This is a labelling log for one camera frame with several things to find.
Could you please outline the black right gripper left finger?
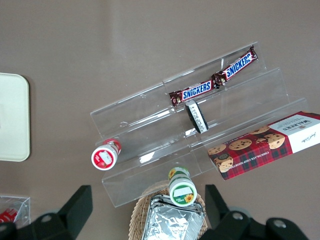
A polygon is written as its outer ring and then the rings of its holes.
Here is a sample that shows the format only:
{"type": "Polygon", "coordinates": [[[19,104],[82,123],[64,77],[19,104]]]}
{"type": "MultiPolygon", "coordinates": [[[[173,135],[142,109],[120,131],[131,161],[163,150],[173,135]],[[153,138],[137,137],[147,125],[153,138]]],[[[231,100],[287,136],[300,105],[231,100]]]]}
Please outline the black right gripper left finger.
{"type": "Polygon", "coordinates": [[[20,229],[13,222],[1,223],[0,238],[2,240],[74,240],[92,211],[92,187],[82,185],[56,213],[44,214],[20,229]]]}

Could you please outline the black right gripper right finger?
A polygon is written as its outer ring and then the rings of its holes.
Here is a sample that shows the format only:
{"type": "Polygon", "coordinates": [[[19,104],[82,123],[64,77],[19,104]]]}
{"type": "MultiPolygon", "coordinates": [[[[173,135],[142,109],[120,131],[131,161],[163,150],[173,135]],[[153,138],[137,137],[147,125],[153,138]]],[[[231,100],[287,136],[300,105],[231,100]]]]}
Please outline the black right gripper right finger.
{"type": "Polygon", "coordinates": [[[242,211],[230,210],[214,184],[205,186],[205,210],[211,225],[201,240],[307,240],[292,221],[272,217],[261,224],[242,211]]]}

